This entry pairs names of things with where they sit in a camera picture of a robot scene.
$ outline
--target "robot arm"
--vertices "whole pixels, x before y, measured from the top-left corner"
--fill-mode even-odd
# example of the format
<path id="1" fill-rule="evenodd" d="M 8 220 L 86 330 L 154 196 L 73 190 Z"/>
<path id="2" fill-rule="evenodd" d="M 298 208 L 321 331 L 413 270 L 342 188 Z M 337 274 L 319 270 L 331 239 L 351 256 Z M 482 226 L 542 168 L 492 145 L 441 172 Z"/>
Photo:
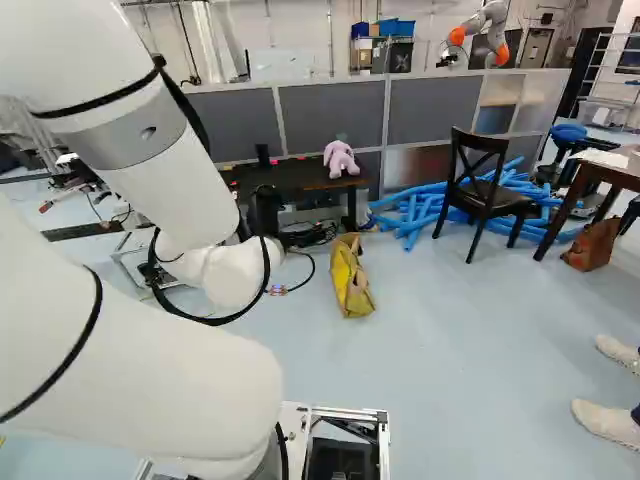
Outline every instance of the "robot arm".
<path id="1" fill-rule="evenodd" d="M 24 101 L 162 228 L 158 256 L 184 253 L 172 273 L 225 305 L 249 302 L 263 275 L 260 244 L 216 246 L 234 233 L 237 207 L 120 5 L 5 1 L 0 44 L 0 95 Z M 273 355 L 103 285 L 53 252 L 4 198 L 0 217 L 2 427 L 128 448 L 203 479 L 249 476 L 280 408 Z M 271 242 L 272 263 L 278 252 Z M 91 318 L 75 360 L 16 410 L 64 365 Z"/>
<path id="2" fill-rule="evenodd" d="M 464 37 L 480 33 L 484 25 L 490 21 L 487 40 L 491 52 L 485 59 L 485 68 L 501 67 L 509 61 L 509 47 L 504 37 L 507 21 L 507 6 L 502 0 L 493 0 L 478 10 L 473 17 L 449 33 L 446 43 L 448 47 L 462 47 Z"/>

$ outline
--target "brown leather bag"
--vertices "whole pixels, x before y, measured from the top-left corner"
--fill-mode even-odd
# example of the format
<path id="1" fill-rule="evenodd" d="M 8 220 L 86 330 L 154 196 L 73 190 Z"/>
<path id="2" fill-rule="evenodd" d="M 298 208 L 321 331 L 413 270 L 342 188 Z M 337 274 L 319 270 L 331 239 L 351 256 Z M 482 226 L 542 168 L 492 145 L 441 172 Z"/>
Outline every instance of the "brown leather bag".
<path id="1" fill-rule="evenodd" d="M 587 225 L 573 242 L 571 249 L 562 254 L 567 265 L 581 272 L 600 268 L 611 259 L 613 242 L 620 228 L 620 217 L 613 217 L 595 225 Z"/>

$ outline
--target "person's foot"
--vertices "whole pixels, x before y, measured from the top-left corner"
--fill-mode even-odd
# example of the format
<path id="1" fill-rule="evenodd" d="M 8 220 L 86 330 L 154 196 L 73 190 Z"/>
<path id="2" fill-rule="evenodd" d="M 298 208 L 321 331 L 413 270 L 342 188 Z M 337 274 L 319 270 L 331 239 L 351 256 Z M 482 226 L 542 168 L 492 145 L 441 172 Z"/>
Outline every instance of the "person's foot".
<path id="1" fill-rule="evenodd" d="M 638 354 L 637 348 L 624 345 L 608 335 L 596 337 L 596 348 L 636 375 L 640 375 L 640 354 Z"/>
<path id="2" fill-rule="evenodd" d="M 575 399 L 571 411 L 576 420 L 594 435 L 640 452 L 640 426 L 630 410 L 604 408 L 587 400 Z"/>

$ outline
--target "cubicle partition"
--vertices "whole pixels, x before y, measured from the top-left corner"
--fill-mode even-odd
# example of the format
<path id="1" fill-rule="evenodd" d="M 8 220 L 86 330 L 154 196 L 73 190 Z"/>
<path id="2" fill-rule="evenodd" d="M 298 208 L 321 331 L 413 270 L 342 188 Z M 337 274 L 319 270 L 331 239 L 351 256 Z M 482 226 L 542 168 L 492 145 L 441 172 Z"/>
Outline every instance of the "cubicle partition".
<path id="1" fill-rule="evenodd" d="M 530 171 L 551 127 L 567 69 L 396 74 L 277 85 L 190 87 L 221 164 L 306 157 L 342 139 L 371 177 L 370 196 L 446 179 L 452 126 L 509 138 Z"/>

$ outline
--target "plush toy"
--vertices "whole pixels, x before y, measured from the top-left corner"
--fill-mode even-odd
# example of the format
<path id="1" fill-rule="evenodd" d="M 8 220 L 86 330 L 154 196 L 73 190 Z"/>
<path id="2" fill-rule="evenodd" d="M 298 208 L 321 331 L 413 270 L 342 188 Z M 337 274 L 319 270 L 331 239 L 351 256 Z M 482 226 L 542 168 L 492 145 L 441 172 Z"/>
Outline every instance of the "plush toy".
<path id="1" fill-rule="evenodd" d="M 344 169 L 349 175 L 360 174 L 360 167 L 353 158 L 353 150 L 340 140 L 331 142 L 324 149 L 324 166 L 329 167 L 329 178 L 340 178 Z"/>

